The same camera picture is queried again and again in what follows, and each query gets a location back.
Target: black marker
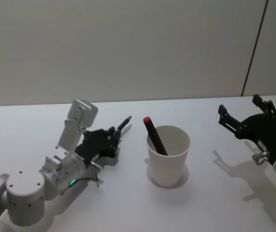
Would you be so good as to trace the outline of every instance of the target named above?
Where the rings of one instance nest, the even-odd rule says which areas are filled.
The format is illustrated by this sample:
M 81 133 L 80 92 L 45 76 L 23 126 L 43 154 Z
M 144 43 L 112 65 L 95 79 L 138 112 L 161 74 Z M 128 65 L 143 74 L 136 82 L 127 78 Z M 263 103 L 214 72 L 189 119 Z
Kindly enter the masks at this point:
M 156 128 L 153 125 L 153 122 L 152 122 L 151 118 L 150 117 L 145 117 L 143 119 L 143 122 L 144 122 L 144 125 L 145 125 L 146 129 L 147 129 L 148 136 L 151 138 L 156 151 L 161 155 L 167 156 L 168 155 L 167 151 L 166 151 L 165 147 L 162 144 L 162 141 L 161 141 L 161 139 L 160 139 L 160 137 L 157 133 Z

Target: green led light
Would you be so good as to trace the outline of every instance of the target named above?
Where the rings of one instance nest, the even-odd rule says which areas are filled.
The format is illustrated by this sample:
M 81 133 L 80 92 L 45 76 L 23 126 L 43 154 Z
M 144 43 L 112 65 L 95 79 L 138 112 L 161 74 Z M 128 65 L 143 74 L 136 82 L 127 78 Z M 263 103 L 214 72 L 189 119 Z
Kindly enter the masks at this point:
M 76 182 L 76 180 L 73 180 L 73 181 L 70 183 L 70 185 L 73 185 L 75 182 Z

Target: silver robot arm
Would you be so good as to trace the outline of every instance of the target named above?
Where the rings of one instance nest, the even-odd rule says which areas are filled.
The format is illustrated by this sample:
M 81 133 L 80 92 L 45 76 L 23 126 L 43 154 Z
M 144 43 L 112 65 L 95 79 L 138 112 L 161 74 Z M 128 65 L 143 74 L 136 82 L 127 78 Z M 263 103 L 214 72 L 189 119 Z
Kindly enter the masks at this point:
M 0 216 L 7 209 L 17 226 L 30 226 L 44 216 L 44 201 L 63 194 L 72 181 L 84 178 L 83 158 L 74 151 L 81 134 L 96 117 L 97 107 L 84 100 L 72 103 L 65 128 L 51 156 L 37 172 L 18 170 L 0 175 Z M 0 232 L 14 232 L 0 221 Z

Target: paper cup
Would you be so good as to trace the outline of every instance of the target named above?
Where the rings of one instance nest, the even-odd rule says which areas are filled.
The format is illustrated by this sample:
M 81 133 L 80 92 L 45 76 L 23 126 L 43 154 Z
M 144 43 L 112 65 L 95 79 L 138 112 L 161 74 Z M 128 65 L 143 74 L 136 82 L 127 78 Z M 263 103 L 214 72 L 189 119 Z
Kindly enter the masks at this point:
M 176 184 L 182 175 L 191 141 L 188 134 L 174 126 L 156 127 L 168 156 L 158 154 L 149 136 L 146 138 L 150 170 L 156 183 L 163 187 Z

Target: table surface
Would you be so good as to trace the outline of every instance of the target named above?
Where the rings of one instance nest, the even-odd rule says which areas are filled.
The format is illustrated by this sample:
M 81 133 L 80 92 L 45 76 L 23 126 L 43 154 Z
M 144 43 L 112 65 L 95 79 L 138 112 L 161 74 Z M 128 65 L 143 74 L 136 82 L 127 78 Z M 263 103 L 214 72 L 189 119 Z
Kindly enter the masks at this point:
M 276 96 L 264 99 L 276 107 Z M 95 103 L 99 112 L 90 130 L 116 126 L 132 115 L 118 163 L 100 172 L 99 188 L 78 183 L 46 202 L 37 224 L 13 227 L 17 232 L 276 232 L 276 174 L 268 163 L 254 164 L 252 142 L 218 124 L 220 104 L 240 121 L 260 112 L 251 97 Z M 69 107 L 0 107 L 0 174 L 39 170 L 58 142 Z M 188 172 L 175 188 L 149 179 L 145 116 L 191 137 Z M 10 223 L 7 215 L 2 220 Z

